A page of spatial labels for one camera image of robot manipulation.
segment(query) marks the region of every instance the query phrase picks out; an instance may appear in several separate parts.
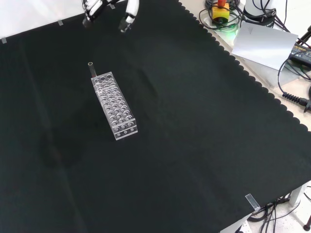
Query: table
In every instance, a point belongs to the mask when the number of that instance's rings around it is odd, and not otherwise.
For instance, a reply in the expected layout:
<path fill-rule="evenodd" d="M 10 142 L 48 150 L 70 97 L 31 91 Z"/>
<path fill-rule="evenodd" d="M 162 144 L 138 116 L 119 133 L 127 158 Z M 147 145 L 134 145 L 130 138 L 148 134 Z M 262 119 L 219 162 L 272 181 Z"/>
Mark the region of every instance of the table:
<path fill-rule="evenodd" d="M 193 13 L 197 18 L 199 15 L 199 12 L 204 9 L 204 4 L 202 3 L 201 0 L 192 0 L 192 1 L 187 1 L 187 0 L 180 0 L 183 5 L 186 7 L 186 9 L 188 9 L 191 13 Z M 292 31 L 293 33 L 296 33 L 299 35 L 299 37 L 301 37 L 306 30 L 306 28 L 308 28 L 308 23 L 310 23 L 310 21 L 308 21 L 307 19 L 302 20 L 302 25 L 299 24 L 297 26 L 297 24 L 295 23 L 295 19 L 296 19 L 296 15 L 299 14 L 299 10 L 301 10 L 301 8 L 299 9 L 295 9 L 295 3 L 299 4 L 299 5 L 303 5 L 304 3 L 307 4 L 307 7 L 305 7 L 302 11 L 305 11 L 306 9 L 308 9 L 308 5 L 309 7 L 311 7 L 310 3 L 308 2 L 293 2 L 293 1 L 289 1 L 289 5 L 288 5 L 288 11 L 290 11 L 290 13 L 288 14 L 288 20 L 287 20 L 287 25 L 290 31 Z M 280 18 L 284 18 L 283 15 L 283 9 L 281 9 L 281 14 L 280 14 Z M 217 39 L 217 41 L 220 43 L 221 46 L 224 47 L 225 50 L 232 52 L 232 48 L 233 48 L 233 37 L 230 36 L 226 36 L 225 33 L 217 33 L 214 32 L 212 30 L 209 30 L 210 33 L 213 34 L 213 36 Z M 272 74 L 270 74 L 271 76 L 273 75 L 276 78 L 276 71 L 274 71 L 273 69 L 263 66 L 261 64 L 257 64 L 255 62 L 243 59 L 241 57 L 235 56 L 236 59 L 238 61 L 240 61 L 241 65 L 244 67 L 245 70 L 247 70 L 252 76 L 254 76 L 256 78 L 256 80 L 258 80 L 259 82 L 261 82 L 262 86 L 266 87 L 270 93 L 273 93 L 275 95 L 275 97 L 277 99 L 279 99 L 281 101 L 282 104 L 284 104 L 287 108 L 288 111 L 291 111 L 294 115 L 294 117 L 298 118 L 301 122 L 301 124 L 304 124 L 308 127 L 309 131 L 311 130 L 311 114 L 304 114 L 304 108 L 293 104 L 291 101 L 285 100 L 284 98 L 282 98 L 282 93 L 278 88 L 274 88 L 272 85 L 270 85 L 269 83 L 267 83 L 267 75 L 269 75 L 269 72 L 272 72 Z M 258 75 L 255 71 L 254 68 L 258 71 L 260 71 L 260 74 Z M 309 87 L 310 87 L 310 82 L 299 78 L 297 75 L 292 75 L 290 74 L 289 71 L 284 70 L 286 72 L 286 74 L 289 76 L 289 79 L 294 79 L 294 81 L 291 81 L 285 85 L 282 85 L 284 88 L 284 91 L 294 94 L 296 96 L 300 96 L 302 98 L 308 98 L 308 91 L 309 91 Z M 304 193 L 304 190 L 306 189 L 306 185 L 303 185 L 301 187 L 298 187 L 296 190 L 293 191 L 293 195 L 290 201 L 290 204 L 292 207 L 297 206 L 301 196 Z M 240 221 L 236 222 L 235 224 L 229 226 L 227 229 L 221 231 L 221 233 L 231 233 L 234 232 L 240 225 L 242 225 L 249 216 L 246 216 L 244 218 L 242 218 Z"/>

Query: white device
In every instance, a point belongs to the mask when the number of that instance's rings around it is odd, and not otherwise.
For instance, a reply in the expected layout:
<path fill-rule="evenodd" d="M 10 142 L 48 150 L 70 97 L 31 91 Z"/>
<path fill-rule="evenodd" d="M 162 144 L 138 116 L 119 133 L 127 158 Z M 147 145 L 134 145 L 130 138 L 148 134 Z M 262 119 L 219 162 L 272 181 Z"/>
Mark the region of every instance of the white device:
<path fill-rule="evenodd" d="M 86 14 L 83 25 L 89 27 L 106 6 L 114 5 L 119 1 L 121 0 L 83 0 L 83 9 Z M 131 27 L 138 13 L 138 9 L 139 0 L 128 0 L 125 16 L 119 25 L 119 29 L 122 33 L 126 32 Z"/>
<path fill-rule="evenodd" d="M 247 13 L 249 13 L 250 15 L 253 16 L 259 16 L 263 14 L 263 11 L 261 9 L 261 3 L 263 7 L 265 7 L 265 5 L 267 4 L 269 0 L 246 0 L 245 3 L 245 10 L 247 11 Z M 274 0 L 270 0 L 268 2 L 267 5 L 267 9 L 272 9 L 273 8 L 273 4 L 274 4 Z"/>

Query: black cable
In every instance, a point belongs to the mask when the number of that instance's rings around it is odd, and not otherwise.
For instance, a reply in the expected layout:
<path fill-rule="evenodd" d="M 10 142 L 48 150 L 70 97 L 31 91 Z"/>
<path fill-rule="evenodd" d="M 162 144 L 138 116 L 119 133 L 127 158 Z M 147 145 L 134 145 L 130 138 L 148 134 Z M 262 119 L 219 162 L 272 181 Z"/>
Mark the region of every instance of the black cable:
<path fill-rule="evenodd" d="M 283 218 L 283 217 L 286 217 L 287 215 L 289 215 L 291 212 L 293 212 L 295 209 L 297 209 L 298 208 L 298 206 L 300 205 L 300 202 L 299 202 L 299 204 L 293 209 L 293 210 L 291 210 L 289 213 L 287 213 L 286 215 L 284 215 L 284 216 L 281 216 L 281 217 L 277 217 L 277 218 L 273 218 L 273 219 L 271 219 L 270 221 L 273 221 L 273 220 L 277 220 L 277 219 L 280 219 L 280 218 Z"/>
<path fill-rule="evenodd" d="M 287 62 L 286 64 L 288 64 L 295 72 L 296 74 L 298 74 L 299 76 L 301 76 L 303 79 L 307 80 L 307 81 L 311 81 L 310 77 L 307 75 L 307 77 L 303 76 L 301 73 L 299 73 L 289 62 Z"/>
<path fill-rule="evenodd" d="M 232 15 L 236 16 L 233 20 L 231 20 L 231 21 L 229 21 L 229 22 L 227 22 L 227 23 L 220 23 L 220 22 L 215 21 L 215 20 L 212 18 L 211 9 L 212 9 L 212 7 L 213 7 L 215 4 L 217 4 L 217 3 L 213 3 L 212 5 L 210 5 L 209 8 L 203 9 L 202 11 L 199 12 L 199 20 L 200 20 L 201 24 L 202 24 L 204 27 L 206 27 L 206 28 L 208 28 L 208 29 L 212 29 L 212 30 L 221 30 L 221 29 L 225 29 L 225 28 L 235 28 L 235 27 L 237 27 L 238 24 L 239 24 L 239 22 L 240 22 L 241 15 L 240 15 L 240 14 L 237 15 L 235 12 L 231 11 L 231 10 L 228 9 L 228 8 L 225 8 L 225 7 L 222 7 L 222 6 L 217 6 L 218 8 L 228 10 Z M 210 27 L 210 26 L 208 26 L 206 23 L 204 23 L 204 22 L 202 21 L 202 19 L 201 19 L 201 14 L 202 14 L 204 11 L 207 11 L 207 12 L 208 12 L 208 15 L 209 15 L 210 19 L 211 19 L 216 25 L 218 25 L 218 26 L 216 26 L 216 27 Z M 228 23 L 231 23 L 231 22 L 233 22 L 233 21 L 235 21 L 235 20 L 238 20 L 238 22 L 232 23 L 232 24 L 229 24 L 229 25 L 228 25 Z"/>
<path fill-rule="evenodd" d="M 311 198 L 309 198 L 308 195 L 307 195 L 306 193 L 303 193 L 303 194 L 306 196 L 306 198 L 307 198 L 309 201 L 311 201 Z"/>
<path fill-rule="evenodd" d="M 300 65 L 300 70 L 301 70 L 302 73 L 304 73 L 304 75 L 307 76 L 307 78 L 308 78 L 309 80 L 311 80 L 310 76 L 303 70 L 302 65 Z"/>
<path fill-rule="evenodd" d="M 287 19 L 287 1 L 288 0 L 286 0 L 286 4 L 285 4 L 285 19 L 284 19 L 284 25 L 285 25 L 285 23 L 286 23 L 286 19 Z"/>
<path fill-rule="evenodd" d="M 310 52 L 311 50 L 306 50 L 306 51 L 300 51 L 300 52 L 296 52 L 294 54 L 292 54 L 292 56 L 296 56 L 297 54 L 300 54 L 300 53 L 303 53 L 303 52 Z M 279 89 L 281 90 L 282 93 L 285 93 L 280 85 L 280 73 L 281 73 L 281 70 L 283 68 L 283 66 L 285 65 L 285 63 L 287 63 L 287 61 L 289 60 L 290 58 L 287 58 L 283 64 L 281 65 L 280 69 L 278 70 L 278 73 L 277 73 L 277 85 L 279 87 Z"/>
<path fill-rule="evenodd" d="M 276 232 L 276 206 L 275 206 L 275 211 L 274 211 L 274 227 L 273 227 L 273 233 Z"/>

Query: white floor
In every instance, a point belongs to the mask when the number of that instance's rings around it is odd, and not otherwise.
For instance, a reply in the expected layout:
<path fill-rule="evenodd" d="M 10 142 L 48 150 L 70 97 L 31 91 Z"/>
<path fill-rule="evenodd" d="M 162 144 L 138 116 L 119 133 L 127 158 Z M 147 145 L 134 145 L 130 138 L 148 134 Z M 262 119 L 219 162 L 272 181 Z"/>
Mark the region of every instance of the white floor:
<path fill-rule="evenodd" d="M 311 197 L 311 188 L 307 188 L 305 193 Z M 280 204 L 276 208 L 276 217 L 281 217 L 289 213 L 293 208 L 289 203 Z M 303 226 L 308 222 L 311 216 L 311 202 L 303 195 L 299 207 L 288 216 L 277 219 L 276 233 L 305 233 Z M 260 227 L 263 222 L 246 222 L 241 231 L 243 233 L 260 233 Z M 269 224 L 268 233 L 273 232 L 273 224 Z"/>

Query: white table leg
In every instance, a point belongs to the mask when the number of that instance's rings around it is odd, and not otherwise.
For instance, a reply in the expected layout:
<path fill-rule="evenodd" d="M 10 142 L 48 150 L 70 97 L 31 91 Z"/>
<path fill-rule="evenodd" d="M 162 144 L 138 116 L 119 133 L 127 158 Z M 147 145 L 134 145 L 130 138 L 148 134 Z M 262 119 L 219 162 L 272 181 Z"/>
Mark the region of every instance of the white table leg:
<path fill-rule="evenodd" d="M 291 199 L 290 199 L 290 205 L 292 207 L 296 207 L 299 204 L 301 197 L 303 193 L 305 192 L 306 188 L 307 188 L 307 184 L 304 184 L 303 186 L 295 189 L 292 192 Z"/>
<path fill-rule="evenodd" d="M 241 220 L 237 221 L 236 223 L 233 223 L 231 226 L 223 229 L 220 233 L 234 233 L 243 223 L 251 216 L 252 214 L 249 214 L 248 216 L 245 216 Z"/>

